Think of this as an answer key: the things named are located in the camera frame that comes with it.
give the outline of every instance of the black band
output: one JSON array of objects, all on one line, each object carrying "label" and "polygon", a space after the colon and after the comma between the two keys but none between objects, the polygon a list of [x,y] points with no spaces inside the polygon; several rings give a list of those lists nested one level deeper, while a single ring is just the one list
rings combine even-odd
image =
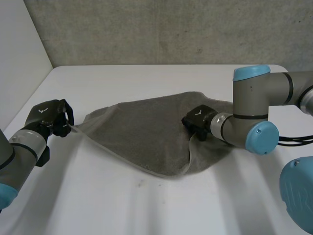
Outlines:
[{"label": "black band", "polygon": [[308,93],[311,89],[313,89],[313,86],[310,86],[309,88],[307,88],[299,97],[298,102],[297,102],[297,107],[300,108],[300,103],[303,99],[303,97],[306,95],[306,93]]},{"label": "black band", "polygon": [[288,94],[288,97],[287,97],[285,103],[283,104],[283,105],[285,105],[285,104],[288,104],[289,101],[292,98],[292,95],[293,95],[293,81],[292,81],[292,78],[290,77],[290,75],[288,73],[283,72],[283,74],[287,77],[288,82],[289,82],[289,94]]},{"label": "black band", "polygon": [[234,118],[238,119],[247,119],[247,120],[258,120],[258,119],[267,119],[268,114],[264,115],[238,115],[238,114],[233,114]]},{"label": "black band", "polygon": [[9,165],[13,161],[14,158],[15,158],[15,151],[14,151],[14,148],[13,148],[13,153],[11,154],[11,156],[4,163],[2,163],[0,165],[0,170],[2,170],[7,165]]},{"label": "black band", "polygon": [[35,151],[32,150],[30,147],[28,147],[28,146],[26,146],[26,145],[24,145],[24,144],[21,144],[21,143],[11,143],[11,145],[12,145],[12,146],[19,146],[19,147],[22,147],[22,148],[24,148],[24,149],[27,149],[29,152],[31,152],[31,153],[34,155],[34,157],[35,157],[35,159],[36,159],[36,162],[37,162],[37,160],[38,160],[37,153],[35,153]]},{"label": "black band", "polygon": [[232,117],[232,116],[233,116],[233,115],[230,115],[230,116],[228,116],[227,118],[225,118],[224,122],[223,122],[222,125],[221,125],[221,137],[222,137],[222,139],[223,139],[224,141],[226,141],[226,140],[224,139],[223,128],[224,128],[224,125],[225,125],[227,119],[229,119],[229,118]]}]

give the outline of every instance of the table surface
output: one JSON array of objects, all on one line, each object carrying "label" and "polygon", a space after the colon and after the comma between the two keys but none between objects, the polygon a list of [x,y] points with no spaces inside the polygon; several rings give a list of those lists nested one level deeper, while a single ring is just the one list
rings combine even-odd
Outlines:
[{"label": "table surface", "polygon": [[[76,124],[91,111],[118,102],[186,91],[231,101],[232,73],[242,66],[58,67],[4,133],[11,137],[34,105],[51,99],[65,98]],[[269,120],[283,136],[313,132],[312,118],[294,106],[270,107]],[[309,156],[313,145],[278,146],[265,156],[234,149],[202,173],[171,180],[118,160],[79,134],[50,137],[48,145],[50,161],[32,171],[19,196],[3,210],[0,234],[306,234],[280,199],[279,175],[290,160]]]}]

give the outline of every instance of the gray towel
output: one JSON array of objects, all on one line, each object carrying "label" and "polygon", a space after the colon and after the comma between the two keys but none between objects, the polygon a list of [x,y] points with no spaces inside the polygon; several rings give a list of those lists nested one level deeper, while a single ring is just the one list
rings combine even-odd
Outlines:
[{"label": "gray towel", "polygon": [[88,114],[73,127],[115,156],[161,177],[201,172],[227,155],[231,147],[209,135],[200,142],[181,119],[204,104],[232,113],[232,104],[199,92],[119,103]]}]

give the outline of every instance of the white wall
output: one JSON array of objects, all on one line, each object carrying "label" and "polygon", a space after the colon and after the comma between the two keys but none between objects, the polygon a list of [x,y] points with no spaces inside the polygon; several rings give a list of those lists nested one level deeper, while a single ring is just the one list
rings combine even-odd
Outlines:
[{"label": "white wall", "polygon": [[23,0],[0,0],[0,128],[52,70]]}]

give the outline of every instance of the black cable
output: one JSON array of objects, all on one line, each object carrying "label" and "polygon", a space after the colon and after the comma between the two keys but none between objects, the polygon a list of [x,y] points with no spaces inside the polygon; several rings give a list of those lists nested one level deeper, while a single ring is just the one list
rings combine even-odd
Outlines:
[{"label": "black cable", "polygon": [[279,141],[307,141],[307,140],[313,140],[313,136],[303,136],[303,137],[284,137],[280,136]]},{"label": "black cable", "polygon": [[296,142],[296,143],[278,143],[280,146],[287,146],[287,147],[297,147],[297,146],[304,146],[310,143],[313,143],[313,136],[303,136],[303,137],[279,137],[279,141],[282,142]]}]

